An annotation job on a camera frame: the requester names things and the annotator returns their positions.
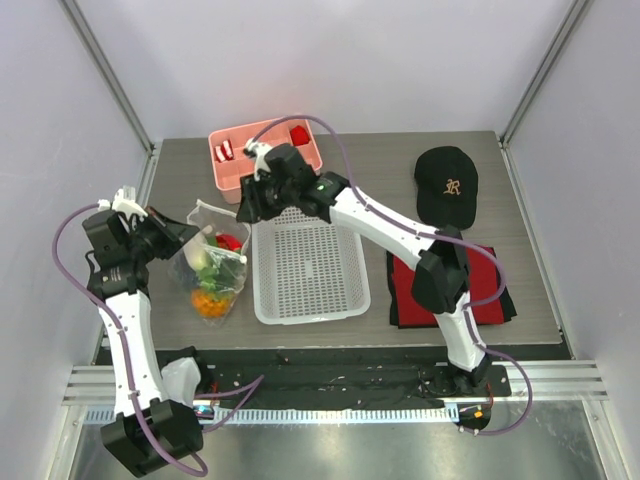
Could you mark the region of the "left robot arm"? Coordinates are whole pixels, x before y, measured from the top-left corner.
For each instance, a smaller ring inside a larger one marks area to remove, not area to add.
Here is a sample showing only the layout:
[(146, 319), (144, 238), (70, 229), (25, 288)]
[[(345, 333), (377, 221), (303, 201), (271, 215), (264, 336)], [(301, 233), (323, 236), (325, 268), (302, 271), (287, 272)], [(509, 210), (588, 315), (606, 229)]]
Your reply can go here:
[(104, 426), (106, 449), (135, 477), (197, 453), (202, 428), (193, 409), (213, 385), (194, 348), (158, 363), (151, 333), (148, 263), (168, 260), (199, 232), (148, 209), (143, 216), (113, 209), (83, 221), (92, 246), (90, 298), (99, 308), (114, 367), (115, 418)]

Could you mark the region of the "polka dot zip bag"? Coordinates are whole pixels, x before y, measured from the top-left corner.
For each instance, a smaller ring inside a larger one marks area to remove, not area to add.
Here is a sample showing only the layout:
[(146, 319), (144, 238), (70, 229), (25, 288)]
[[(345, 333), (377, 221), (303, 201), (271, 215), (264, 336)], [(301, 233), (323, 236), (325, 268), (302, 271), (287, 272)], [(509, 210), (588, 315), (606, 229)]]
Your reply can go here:
[[(195, 207), (187, 215), (187, 223), (197, 226), (200, 231), (207, 225), (213, 227), (213, 232), (207, 235), (209, 246), (209, 265), (203, 270), (192, 270), (184, 255), (183, 248), (170, 260), (168, 274), (172, 282), (178, 286), (191, 304), (191, 292), (201, 289), (219, 294), (234, 296), (231, 309), (238, 296), (244, 289), (248, 277), (248, 247), (251, 239), (251, 227), (236, 220), (236, 214), (230, 210), (213, 206), (202, 200), (197, 200)], [(237, 238), (242, 244), (240, 252), (233, 252), (219, 248), (216, 236), (229, 234)], [(226, 320), (223, 318), (209, 319), (197, 315), (207, 324), (218, 326)]]

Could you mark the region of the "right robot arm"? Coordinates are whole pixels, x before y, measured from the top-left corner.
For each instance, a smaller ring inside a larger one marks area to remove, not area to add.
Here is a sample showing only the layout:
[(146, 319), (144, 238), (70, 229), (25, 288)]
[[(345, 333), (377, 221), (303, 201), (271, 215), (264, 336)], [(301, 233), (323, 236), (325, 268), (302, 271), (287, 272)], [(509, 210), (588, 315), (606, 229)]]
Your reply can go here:
[(491, 364), (471, 310), (470, 265), (460, 234), (416, 222), (362, 194), (339, 174), (318, 174), (291, 144), (246, 143), (253, 173), (241, 178), (236, 218), (256, 224), (288, 208), (347, 228), (382, 247), (414, 272), (411, 295), (432, 313), (445, 339), (453, 386), (472, 395)]

